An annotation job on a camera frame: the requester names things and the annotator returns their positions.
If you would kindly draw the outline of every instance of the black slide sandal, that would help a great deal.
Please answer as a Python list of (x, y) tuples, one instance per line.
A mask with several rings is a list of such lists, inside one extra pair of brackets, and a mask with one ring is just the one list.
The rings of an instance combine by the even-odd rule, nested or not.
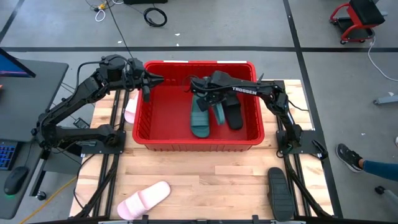
[(293, 217), (292, 195), (287, 187), (284, 172), (278, 167), (268, 170), (269, 192), (267, 194), (274, 218), (278, 222), (289, 221)]
[(226, 122), (232, 130), (239, 130), (243, 127), (241, 103), (235, 91), (229, 91), (223, 101), (223, 110)]

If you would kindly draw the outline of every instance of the keyboard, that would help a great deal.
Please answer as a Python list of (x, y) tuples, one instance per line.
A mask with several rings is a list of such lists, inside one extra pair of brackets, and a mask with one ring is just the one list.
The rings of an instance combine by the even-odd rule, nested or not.
[(17, 158), (19, 142), (0, 140), (0, 170), (10, 170)]

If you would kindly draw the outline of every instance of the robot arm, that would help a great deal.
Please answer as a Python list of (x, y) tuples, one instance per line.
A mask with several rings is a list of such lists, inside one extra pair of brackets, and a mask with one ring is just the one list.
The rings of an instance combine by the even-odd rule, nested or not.
[(118, 134), (109, 124), (94, 129), (63, 129), (57, 124), (88, 103), (95, 103), (113, 90), (142, 90), (144, 101), (149, 101), (150, 89), (163, 82), (163, 77), (149, 73), (136, 58), (120, 55), (102, 57), (99, 68), (84, 80), (72, 96), (39, 116), (32, 130), (40, 147), (50, 149), (76, 141), (100, 140), (105, 145), (116, 145)]
[(210, 77), (192, 78), (191, 91), (201, 98), (198, 105), (207, 110), (209, 105), (224, 100), (227, 91), (237, 91), (260, 97), (267, 108), (282, 121), (286, 129), (285, 140), (290, 147), (300, 147), (302, 128), (295, 124), (289, 111), (289, 98), (286, 92), (275, 82), (250, 82), (230, 77), (225, 72), (215, 71)]

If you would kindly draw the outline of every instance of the gray concrete floor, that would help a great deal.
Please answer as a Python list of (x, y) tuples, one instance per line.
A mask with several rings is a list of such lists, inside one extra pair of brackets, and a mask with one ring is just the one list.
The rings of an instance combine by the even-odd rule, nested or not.
[[(100, 1), (89, 0), (92, 4)], [(368, 47), (365, 44), (339, 44), (336, 27), (328, 17), (344, 1), (289, 0), (298, 37), (302, 47)], [(0, 29), (11, 15), (17, 0), (0, 1)], [(398, 2), (382, 0), (378, 6), (388, 11), (386, 22), (376, 28), (375, 47), (397, 47)], [(144, 10), (148, 5), (136, 6)], [(129, 46), (263, 46), (293, 47), (284, 5), (279, 0), (214, 0), (177, 1), (159, 4), (169, 17), (163, 28), (149, 27), (142, 16), (125, 6), (112, 8)], [(103, 22), (94, 21), (95, 13), (79, 0), (25, 0), (1, 47), (122, 47), (109, 11)], [(65, 62), (70, 69), (64, 82), (74, 86), (77, 66), (98, 60), (102, 55), (126, 52), (26, 52), (12, 55), (19, 58)], [(133, 52), (143, 62), (149, 60), (248, 60), (264, 78), (301, 79), (294, 52)], [(398, 78), (398, 53), (372, 54), (374, 61), (391, 77)], [(383, 185), (398, 194), (398, 183), (371, 174), (354, 174), (335, 156), (339, 142), (346, 143), (363, 157), (382, 162), (398, 162), (398, 148), (394, 144), (397, 133), (398, 104), (374, 106), (372, 101), (388, 92), (398, 93), (397, 83), (386, 80), (370, 64), (366, 53), (304, 53), (331, 166), (345, 218), (398, 221), (394, 208), (373, 188)], [(82, 70), (81, 80), (88, 77), (95, 66)], [(55, 103), (70, 93), (60, 89)], [(73, 116), (91, 121), (91, 105)], [(67, 118), (62, 125), (71, 126)], [(49, 195), (72, 178), (66, 174), (48, 174), (42, 189)], [(30, 222), (64, 219), (69, 214), (74, 186), (38, 213)], [(16, 223), (28, 216), (43, 202), (25, 197), (13, 220)]]

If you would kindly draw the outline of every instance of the blue jeans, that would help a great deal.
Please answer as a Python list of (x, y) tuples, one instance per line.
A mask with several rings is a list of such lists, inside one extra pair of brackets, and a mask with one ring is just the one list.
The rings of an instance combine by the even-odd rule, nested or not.
[(398, 181), (398, 164), (364, 161), (363, 170), (382, 178)]

